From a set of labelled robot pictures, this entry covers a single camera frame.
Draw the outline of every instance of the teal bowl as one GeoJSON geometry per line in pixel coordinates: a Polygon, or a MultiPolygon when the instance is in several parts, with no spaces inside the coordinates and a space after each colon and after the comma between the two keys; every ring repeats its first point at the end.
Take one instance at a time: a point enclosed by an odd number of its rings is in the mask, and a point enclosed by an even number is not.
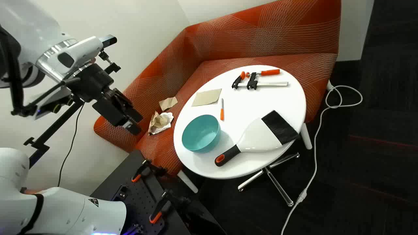
{"type": "Polygon", "coordinates": [[[220,142],[221,127],[212,115],[202,115],[194,119],[185,130],[183,147],[191,152],[211,152],[220,142]]]}

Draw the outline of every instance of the dark carpet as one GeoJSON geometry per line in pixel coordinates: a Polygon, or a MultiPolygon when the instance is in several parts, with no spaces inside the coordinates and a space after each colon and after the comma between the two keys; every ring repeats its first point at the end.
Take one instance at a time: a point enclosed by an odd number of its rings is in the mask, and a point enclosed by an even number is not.
{"type": "MultiPolygon", "coordinates": [[[[319,174],[287,235],[418,234],[417,12],[416,0],[375,2],[362,61],[336,65],[332,83],[358,88],[365,104],[326,114],[319,174]]],[[[273,173],[296,200],[313,152],[302,143],[289,152],[302,157],[273,173]]],[[[199,198],[230,235],[280,234],[290,209],[266,177],[238,193],[245,179],[203,181],[199,198]]]]}

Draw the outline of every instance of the white table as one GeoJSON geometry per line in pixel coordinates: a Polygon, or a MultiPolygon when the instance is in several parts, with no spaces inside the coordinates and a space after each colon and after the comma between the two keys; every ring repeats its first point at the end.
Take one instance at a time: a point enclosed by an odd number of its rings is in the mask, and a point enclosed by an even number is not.
{"type": "Polygon", "coordinates": [[[270,66],[250,66],[225,72],[202,87],[185,105],[174,130],[174,147],[182,164],[198,176],[212,179],[234,179],[263,170],[277,161],[293,144],[288,143],[281,149],[264,153],[241,153],[226,165],[219,168],[215,159],[230,149],[241,139],[246,127],[255,119],[276,110],[296,131],[307,132],[305,126],[306,97],[296,78],[281,70],[277,76],[259,78],[259,82],[288,82],[288,88],[259,88],[247,91],[232,88],[234,80],[243,72],[262,72],[277,70],[270,66]],[[198,93],[223,89],[225,101],[225,122],[220,121],[221,102],[208,106],[192,108],[198,93]],[[182,135],[187,125],[196,117],[209,114],[219,118],[223,135],[220,144],[209,153],[194,153],[182,144],[182,135]]]}

